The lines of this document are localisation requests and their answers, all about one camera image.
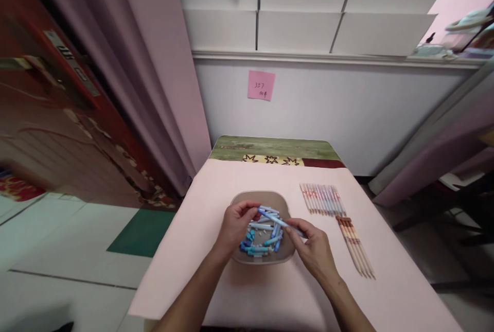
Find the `pencil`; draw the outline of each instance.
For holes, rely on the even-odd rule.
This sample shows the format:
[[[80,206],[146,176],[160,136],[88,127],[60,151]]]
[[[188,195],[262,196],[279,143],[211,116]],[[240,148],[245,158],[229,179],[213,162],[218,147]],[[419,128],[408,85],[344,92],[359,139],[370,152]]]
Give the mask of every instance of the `pencil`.
[[[304,188],[305,188],[305,193],[307,195],[307,200],[309,201],[310,207],[312,208],[312,212],[317,214],[317,208],[315,207],[314,200],[312,199],[312,195],[310,193],[310,190],[309,190],[307,183],[304,184]]]
[[[321,198],[323,200],[324,206],[326,207],[326,211],[327,211],[328,215],[333,216],[333,213],[331,212],[331,207],[329,207],[328,200],[326,199],[326,196],[324,195],[323,186],[321,184],[318,184],[317,189],[319,191],[319,194],[321,195]]]
[[[359,243],[360,249],[362,250],[362,254],[364,255],[364,259],[367,262],[367,265],[369,266],[369,269],[371,271],[370,274],[372,275],[372,278],[376,279],[376,274],[374,272],[374,269],[372,268],[372,264],[369,261],[369,258],[367,257],[367,254],[365,253],[364,246],[362,245],[362,241],[360,240],[360,238],[359,238],[359,236],[357,234],[357,231],[355,230],[354,225],[351,223],[351,219],[350,218],[348,218],[348,224],[349,224],[350,229],[352,230],[352,232],[355,234],[355,238],[357,239],[357,241]]]
[[[336,220],[338,221],[338,225],[340,227],[341,234],[343,234],[343,238],[345,239],[346,246],[348,247],[348,251],[350,253],[352,261],[354,262],[355,268],[359,272],[360,276],[362,276],[362,268],[360,267],[359,263],[357,262],[357,257],[355,256],[354,249],[351,246],[351,243],[349,242],[349,239],[345,234],[345,230],[343,229],[343,223],[340,221],[340,216],[336,216]]]
[[[312,196],[314,197],[314,202],[317,205],[317,208],[319,210],[319,213],[321,215],[324,215],[323,209],[321,208],[321,204],[319,203],[319,200],[317,199],[317,193],[315,192],[314,184],[309,184],[309,186],[310,186],[310,189],[311,189],[311,192],[312,192]]]
[[[323,206],[324,208],[324,212],[326,213],[326,215],[330,215],[329,214],[329,210],[328,210],[328,206],[326,204],[326,201],[324,200],[324,196],[321,192],[321,185],[320,184],[316,184],[315,185],[315,188],[317,189],[317,194],[319,195],[319,199],[321,200],[321,205]]]
[[[342,219],[341,220],[343,222],[343,225],[345,226],[348,234],[350,235],[350,238],[352,239],[352,242],[355,244],[355,248],[356,248],[356,253],[357,253],[357,256],[359,257],[359,260],[360,260],[360,263],[362,264],[363,268],[362,268],[362,271],[365,272],[365,274],[367,274],[367,276],[370,278],[371,277],[371,272],[370,272],[370,269],[369,269],[369,266],[367,265],[365,259],[364,259],[364,255],[362,254],[362,246],[359,245],[359,241],[357,241],[356,237],[355,237],[355,234],[353,233],[353,231],[350,229],[350,225],[348,223],[348,221],[346,219]]]
[[[304,191],[303,184],[300,184],[300,190],[302,191],[302,196],[304,197],[305,205],[307,206],[307,210],[312,215],[312,210],[310,209],[309,202],[307,201],[307,192]]]
[[[329,205],[331,206],[331,209],[333,210],[334,214],[338,215],[338,210],[336,209],[336,206],[333,203],[333,200],[331,197],[331,192],[329,191],[329,185],[324,186],[324,192],[326,193],[326,196],[328,197]]]
[[[331,196],[331,201],[333,201],[333,204],[336,208],[336,211],[338,212],[338,215],[343,217],[343,211],[341,210],[340,206],[338,205],[338,202],[336,201],[336,196],[334,195],[334,187],[332,185],[328,186],[328,192]]]
[[[340,194],[338,193],[338,190],[336,189],[335,186],[333,186],[333,189],[334,189],[334,196],[336,197],[336,200],[338,202],[338,206],[340,207],[340,210],[342,211],[343,213],[343,216],[346,216],[346,210],[345,208],[343,207],[343,204],[341,203],[341,197],[340,197]]]

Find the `pink sticky note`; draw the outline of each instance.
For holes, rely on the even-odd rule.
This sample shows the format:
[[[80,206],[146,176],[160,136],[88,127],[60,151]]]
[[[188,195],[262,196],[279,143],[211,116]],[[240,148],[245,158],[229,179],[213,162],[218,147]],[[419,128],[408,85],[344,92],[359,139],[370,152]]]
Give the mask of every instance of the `pink sticky note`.
[[[276,74],[249,71],[249,91],[247,98],[271,100]]]

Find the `bundle of pencils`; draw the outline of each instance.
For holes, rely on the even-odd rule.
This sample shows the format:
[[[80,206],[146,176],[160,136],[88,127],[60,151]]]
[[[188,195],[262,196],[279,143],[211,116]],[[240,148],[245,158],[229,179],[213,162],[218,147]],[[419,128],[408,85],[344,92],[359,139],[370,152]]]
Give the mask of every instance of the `bundle of pencils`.
[[[372,268],[371,262],[367,258],[367,254],[364,251],[364,247],[360,242],[360,239],[355,231],[350,218],[342,218],[341,216],[336,216],[336,220],[340,225],[341,233],[345,238],[346,245],[351,255],[351,259],[354,261],[354,265],[360,275],[366,278],[374,278],[374,269]]]
[[[300,189],[311,214],[346,216],[346,210],[334,185],[300,184]]]

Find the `person's left hand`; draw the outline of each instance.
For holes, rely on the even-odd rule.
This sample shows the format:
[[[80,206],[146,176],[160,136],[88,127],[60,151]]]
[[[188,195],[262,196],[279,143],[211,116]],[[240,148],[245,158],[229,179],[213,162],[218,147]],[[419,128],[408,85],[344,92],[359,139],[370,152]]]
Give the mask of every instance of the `person's left hand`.
[[[249,222],[257,221],[261,217],[257,211],[259,206],[261,206],[260,202],[250,200],[228,206],[214,248],[230,257],[240,242],[245,239]]]

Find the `hand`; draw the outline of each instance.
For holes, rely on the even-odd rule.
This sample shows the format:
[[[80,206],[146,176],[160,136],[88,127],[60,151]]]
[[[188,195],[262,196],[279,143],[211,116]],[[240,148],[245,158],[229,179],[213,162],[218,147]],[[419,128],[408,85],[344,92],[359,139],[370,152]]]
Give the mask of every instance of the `hand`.
[[[251,220],[259,220],[261,214],[257,208],[261,206],[256,201],[241,201],[228,206],[223,216],[220,233],[213,246],[223,256],[230,257],[245,239],[247,226]]]
[[[309,237],[303,243],[302,239],[294,230],[290,227],[285,228],[285,231],[295,245],[298,255],[312,276],[319,283],[332,278],[339,279],[340,276],[334,264],[327,234],[303,219],[292,218],[285,220],[285,222],[299,228]]]

